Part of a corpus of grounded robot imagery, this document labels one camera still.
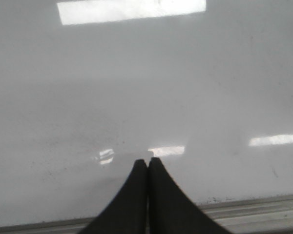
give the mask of glossy floor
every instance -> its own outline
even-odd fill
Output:
[[[63,2],[0,0],[0,226],[95,216],[153,154],[197,204],[293,194],[293,0]]]

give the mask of white floor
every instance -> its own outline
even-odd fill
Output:
[[[0,226],[97,215],[152,153],[197,204],[293,194],[293,0],[198,1],[0,0]]]

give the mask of metal threshold strip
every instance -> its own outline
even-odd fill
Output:
[[[293,234],[293,195],[200,206],[237,234]],[[0,234],[76,234],[94,218],[0,227]]]

